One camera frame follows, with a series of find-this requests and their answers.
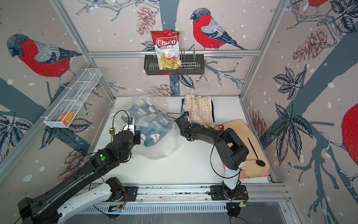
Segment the teal bear blanket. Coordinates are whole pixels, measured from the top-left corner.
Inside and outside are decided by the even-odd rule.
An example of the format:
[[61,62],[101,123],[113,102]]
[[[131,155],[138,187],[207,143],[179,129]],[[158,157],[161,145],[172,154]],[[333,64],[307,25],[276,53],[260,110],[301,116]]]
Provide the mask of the teal bear blanket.
[[151,101],[133,104],[128,114],[134,118],[134,125],[141,132],[141,144],[145,147],[154,146],[173,129],[173,122]]

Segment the clear plastic vacuum bag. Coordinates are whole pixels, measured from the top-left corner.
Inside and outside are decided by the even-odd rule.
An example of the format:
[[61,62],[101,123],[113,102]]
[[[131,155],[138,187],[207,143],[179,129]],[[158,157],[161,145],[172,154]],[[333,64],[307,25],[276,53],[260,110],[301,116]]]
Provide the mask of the clear plastic vacuum bag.
[[128,129],[128,122],[141,132],[140,145],[132,150],[133,156],[150,160],[168,158],[178,146],[179,128],[167,116],[167,103],[159,94],[135,95],[108,110],[111,141],[113,136]]

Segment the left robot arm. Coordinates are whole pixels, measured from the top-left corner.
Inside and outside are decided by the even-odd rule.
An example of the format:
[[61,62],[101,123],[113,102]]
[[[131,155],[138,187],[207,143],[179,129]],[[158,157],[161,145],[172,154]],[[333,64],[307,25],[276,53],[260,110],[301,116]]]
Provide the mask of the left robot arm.
[[123,130],[114,135],[104,149],[93,153],[87,162],[62,183],[36,198],[26,197],[18,203],[24,224],[62,224],[78,212],[100,202],[125,203],[133,195],[125,191],[116,177],[108,178],[95,189],[78,194],[80,190],[129,160],[131,150],[141,143],[139,130]]

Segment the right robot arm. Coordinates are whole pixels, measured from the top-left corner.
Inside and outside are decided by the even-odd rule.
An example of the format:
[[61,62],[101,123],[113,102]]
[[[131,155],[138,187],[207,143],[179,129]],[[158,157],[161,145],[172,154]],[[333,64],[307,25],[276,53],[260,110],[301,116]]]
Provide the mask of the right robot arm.
[[231,128],[214,130],[197,123],[192,124],[184,115],[175,119],[175,123],[180,129],[181,136],[185,137],[187,141],[199,140],[213,145],[213,149],[217,150],[226,171],[235,172],[232,175],[218,175],[223,178],[222,193],[228,199],[237,199],[240,196],[242,166],[249,155],[249,149],[241,138]]

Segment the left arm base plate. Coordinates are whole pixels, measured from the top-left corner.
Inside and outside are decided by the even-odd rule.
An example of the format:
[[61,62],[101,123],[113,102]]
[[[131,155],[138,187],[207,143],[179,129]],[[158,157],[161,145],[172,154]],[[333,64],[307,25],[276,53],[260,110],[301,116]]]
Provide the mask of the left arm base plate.
[[138,194],[137,186],[125,186],[112,193],[110,200],[113,202],[135,202]]

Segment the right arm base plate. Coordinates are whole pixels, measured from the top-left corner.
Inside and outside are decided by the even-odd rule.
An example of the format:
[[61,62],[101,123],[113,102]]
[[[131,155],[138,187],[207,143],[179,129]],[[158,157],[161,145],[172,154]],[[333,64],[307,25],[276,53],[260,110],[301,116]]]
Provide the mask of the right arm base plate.
[[239,185],[235,189],[230,189],[226,185],[211,185],[209,195],[213,201],[247,201],[249,199],[248,191],[245,185]]

